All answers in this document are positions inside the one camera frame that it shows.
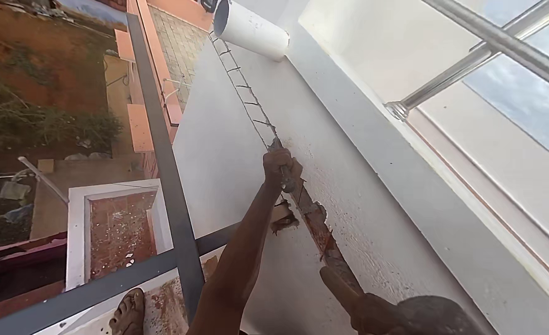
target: tiled floor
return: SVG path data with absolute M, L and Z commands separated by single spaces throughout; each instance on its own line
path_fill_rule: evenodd
M 191 85 L 195 75 L 196 57 L 200 53 L 208 33 L 153 6 L 149 6 L 149 10 L 157 29 L 171 79 Z M 188 95 L 189 88 L 182 85 L 177 93 L 182 111 L 185 110 Z
M 91 279 L 157 254 L 146 218 L 155 193 L 91 200 Z

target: sky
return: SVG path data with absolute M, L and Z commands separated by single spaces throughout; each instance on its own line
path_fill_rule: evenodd
M 537 0 L 487 0 L 484 17 L 503 26 Z M 549 26 L 525 42 L 549 56 Z M 507 56 L 469 74 L 464 83 L 549 150 L 549 83 Z

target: gray metal frame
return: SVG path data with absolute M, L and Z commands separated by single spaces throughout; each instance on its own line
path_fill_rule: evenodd
M 188 322 L 191 323 L 196 314 L 204 285 L 204 274 L 199 256 L 226 245 L 238 226 L 238 224 L 233 224 L 197 240 L 194 239 L 188 207 L 163 117 L 159 92 L 146 49 L 144 33 L 138 16 L 126 15 L 174 247 L 144 262 L 118 270 L 103 278 L 61 293 L 52 299 L 6 316 L 0 319 L 0 334 L 29 335 L 36 333 L 175 267 L 179 269 L 181 291 L 188 314 Z
M 204 255 L 227 244 L 238 224 L 195 240 L 200 255 Z M 178 267 L 174 249 L 151 257 L 144 262 L 123 268 L 116 272 L 61 293 L 52 299 L 25 308 L 0 319 L 0 334 L 30 335 L 77 314 L 89 307 L 144 283 L 158 275 Z M 179 270 L 180 279 L 184 276 Z
M 144 42 L 144 33 L 138 16 L 126 14 L 138 76 L 142 87 L 142 96 L 146 106 L 146 115 L 150 125 L 152 143 L 157 157 L 161 189 L 165 198 L 165 207 L 171 228 L 173 248 L 177 255 L 180 272 L 181 291 L 186 305 L 188 322 L 196 315 L 196 307 L 204 285 L 204 275 L 200 258 L 194 242 L 194 231 L 183 195 L 177 163 L 173 155 L 171 141 L 167 132 L 163 108 L 159 101 L 159 92 L 152 72 L 151 60 Z

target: paved floor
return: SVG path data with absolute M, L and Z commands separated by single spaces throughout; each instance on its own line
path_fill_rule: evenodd
M 149 6 L 149 10 L 157 29 L 171 79 L 191 85 L 195 76 L 196 58 L 208 33 L 156 7 Z M 188 95 L 189 88 L 182 85 L 177 93 L 182 111 L 185 110 Z

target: wooden handle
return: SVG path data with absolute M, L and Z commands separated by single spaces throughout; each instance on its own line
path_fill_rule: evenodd
M 320 269 L 320 278 L 324 282 L 324 285 L 328 287 L 332 295 L 341 303 L 341 306 L 351 315 L 355 302 L 359 299 L 359 294 L 345 281 L 340 278 L 331 268 L 328 266 Z

